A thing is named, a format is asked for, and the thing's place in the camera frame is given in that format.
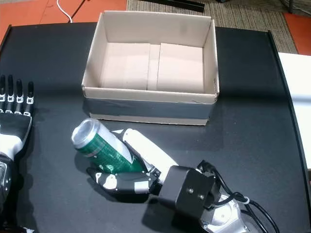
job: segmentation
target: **white cable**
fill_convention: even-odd
[[[64,11],[63,8],[61,8],[61,6],[59,5],[58,1],[59,0],[56,0],[56,4],[57,4],[58,8],[61,10],[61,12],[63,12],[69,18],[70,23],[73,23],[72,18],[70,17],[70,15],[66,11]]]

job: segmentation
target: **robotic arm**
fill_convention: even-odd
[[[179,166],[161,148],[136,130],[127,129],[119,137],[143,161],[146,171],[108,174],[88,168],[89,175],[106,192],[112,195],[155,194],[155,187],[159,186],[158,200],[161,204],[198,219],[206,232],[258,232],[253,226],[249,230],[241,218],[238,202],[249,206],[249,198],[240,193],[232,193],[214,166],[205,161],[196,169]],[[227,194],[220,192],[221,186],[225,191],[227,189]]]
[[[12,75],[8,76],[7,91],[6,78],[0,77],[0,212],[17,177],[16,155],[23,149],[32,125],[32,82],[25,99],[21,80],[16,82],[15,93]]]

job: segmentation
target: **can lid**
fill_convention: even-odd
[[[87,118],[73,130],[71,141],[75,148],[86,146],[94,138],[98,123],[98,120]]]

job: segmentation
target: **open cardboard box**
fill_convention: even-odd
[[[214,20],[106,11],[82,90],[93,118],[205,125],[219,95]]]

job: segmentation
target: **black table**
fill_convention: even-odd
[[[13,27],[1,53],[1,73],[35,83],[18,223],[37,233],[194,232],[190,221],[156,201],[108,196],[71,145],[72,130],[87,117],[80,83],[94,29],[94,23]],[[231,189],[266,208],[282,233],[310,231],[303,151],[269,34],[227,28],[216,34],[221,95],[206,127],[104,123],[141,131],[180,165],[210,161]]]

